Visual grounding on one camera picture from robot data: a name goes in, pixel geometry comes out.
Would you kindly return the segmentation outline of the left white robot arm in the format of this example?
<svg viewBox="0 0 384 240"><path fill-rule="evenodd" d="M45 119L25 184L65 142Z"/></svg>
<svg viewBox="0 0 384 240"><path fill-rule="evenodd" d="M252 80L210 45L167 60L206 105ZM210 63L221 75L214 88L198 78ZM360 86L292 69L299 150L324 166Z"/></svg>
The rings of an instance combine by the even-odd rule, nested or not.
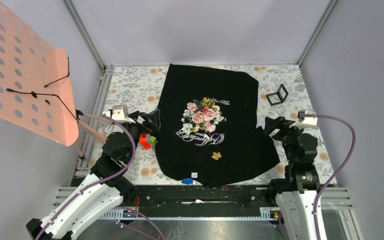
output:
<svg viewBox="0 0 384 240"><path fill-rule="evenodd" d="M105 112L101 117L89 115L121 128L109 135L90 130L95 138L102 137L102 155L80 185L49 215L33 218L26 229L33 240L75 240L107 211L128 206L135 200L135 186L124 177L136 157L143 134L160 130L159 109L150 113L124 113L123 108Z"/></svg>

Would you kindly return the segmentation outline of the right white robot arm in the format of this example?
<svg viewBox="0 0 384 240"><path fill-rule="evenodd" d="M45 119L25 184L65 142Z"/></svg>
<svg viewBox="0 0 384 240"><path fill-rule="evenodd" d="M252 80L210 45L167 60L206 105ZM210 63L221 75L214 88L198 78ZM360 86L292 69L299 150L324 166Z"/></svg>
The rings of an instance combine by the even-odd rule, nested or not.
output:
<svg viewBox="0 0 384 240"><path fill-rule="evenodd" d="M266 198L278 206L278 220L284 224L291 240L325 240L327 234L320 206L322 184L314 164L318 154L318 139L305 133L317 125L317 118L306 111L298 114L298 121L283 116L266 117L264 132L273 131L273 140L281 142L287 165L283 178L272 179Z"/></svg>

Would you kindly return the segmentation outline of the black floral t-shirt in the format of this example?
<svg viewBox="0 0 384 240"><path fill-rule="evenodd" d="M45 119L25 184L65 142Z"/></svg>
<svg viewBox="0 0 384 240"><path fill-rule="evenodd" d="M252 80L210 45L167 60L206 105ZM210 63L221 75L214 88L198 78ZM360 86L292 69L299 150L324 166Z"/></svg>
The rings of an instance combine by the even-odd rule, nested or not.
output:
<svg viewBox="0 0 384 240"><path fill-rule="evenodd" d="M258 90L245 72L171 64L157 106L155 153L162 172L220 187L278 165L274 141L257 125ZM212 159L213 152L222 157Z"/></svg>

